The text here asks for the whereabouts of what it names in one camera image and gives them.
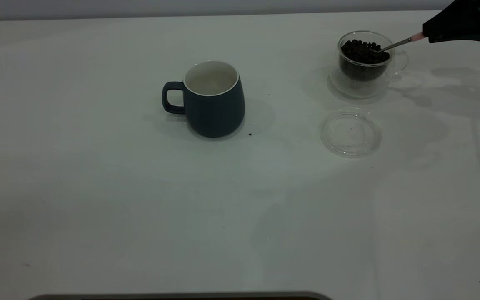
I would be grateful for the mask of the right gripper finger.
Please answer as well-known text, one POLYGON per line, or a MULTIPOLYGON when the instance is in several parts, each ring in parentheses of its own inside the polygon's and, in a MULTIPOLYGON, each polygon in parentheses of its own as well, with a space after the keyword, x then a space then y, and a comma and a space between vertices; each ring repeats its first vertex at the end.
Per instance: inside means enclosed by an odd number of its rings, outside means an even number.
POLYGON ((480 15, 468 11, 442 11, 422 26, 423 36, 429 43, 454 40, 480 42, 480 15))

